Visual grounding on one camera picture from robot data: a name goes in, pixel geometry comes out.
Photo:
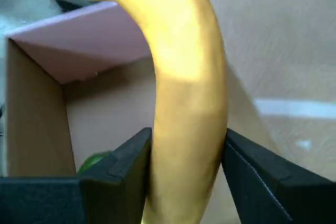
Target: black holder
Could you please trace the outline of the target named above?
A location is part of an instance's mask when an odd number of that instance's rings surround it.
[[[76,177],[1,178],[0,223],[140,224],[151,138],[141,130]],[[242,224],[336,223],[334,182],[230,129],[222,167]]]

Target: cardboard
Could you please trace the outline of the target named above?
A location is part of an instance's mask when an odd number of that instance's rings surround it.
[[[7,176],[74,175],[91,154],[113,150],[143,127],[153,126],[155,74],[147,43],[120,7],[100,7],[8,35],[3,165]],[[100,16],[102,10],[109,15]],[[82,34],[93,27],[87,20],[97,24],[95,36]],[[81,29],[70,32],[72,23]],[[100,29],[106,33],[100,35]],[[48,34],[55,30],[55,37]],[[67,41],[72,36],[83,40],[72,45]],[[88,39],[90,47],[85,45]],[[87,64],[87,59],[99,64]],[[229,65],[227,75],[229,127],[277,152]],[[202,223],[239,223],[221,169]]]

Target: yellow banana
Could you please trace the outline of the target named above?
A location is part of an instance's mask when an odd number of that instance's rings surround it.
[[[227,125],[225,53],[216,16],[209,0],[114,1],[138,23],[155,67],[144,222],[197,224],[218,171]]]

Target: white stripe of light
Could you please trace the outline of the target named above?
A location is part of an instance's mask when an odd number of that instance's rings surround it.
[[[260,115],[336,119],[336,103],[257,98],[254,105]]]

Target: box flap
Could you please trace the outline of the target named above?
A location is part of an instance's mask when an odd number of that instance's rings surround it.
[[[44,19],[7,37],[62,84],[150,55],[140,28],[115,2]]]

